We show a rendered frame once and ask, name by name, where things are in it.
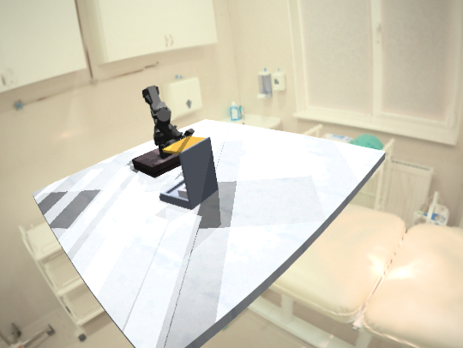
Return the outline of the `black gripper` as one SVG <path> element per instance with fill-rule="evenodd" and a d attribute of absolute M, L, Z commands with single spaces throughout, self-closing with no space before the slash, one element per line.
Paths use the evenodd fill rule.
<path fill-rule="evenodd" d="M 193 129 L 187 129 L 184 134 L 183 131 L 179 132 L 177 129 L 177 126 L 170 125 L 169 127 L 166 128 L 164 132 L 164 138 L 167 138 L 169 141 L 164 145 L 163 149 L 173 145 L 174 143 L 181 141 L 182 139 L 188 137 L 188 136 L 193 136 L 195 131 Z M 181 140 L 180 140 L 181 139 Z"/>

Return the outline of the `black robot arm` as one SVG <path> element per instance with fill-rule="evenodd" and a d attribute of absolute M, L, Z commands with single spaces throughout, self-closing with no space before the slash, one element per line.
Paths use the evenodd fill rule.
<path fill-rule="evenodd" d="M 170 123 L 171 110 L 166 106 L 165 102 L 160 101 L 159 87 L 156 87 L 156 85 L 142 90 L 142 95 L 146 103 L 150 105 L 151 115 L 155 124 L 153 141 L 155 146 L 159 146 L 158 156 L 161 158 L 167 157 L 172 153 L 165 155 L 162 148 L 169 141 L 167 138 L 164 138 L 164 132 L 167 127 L 172 125 Z"/>

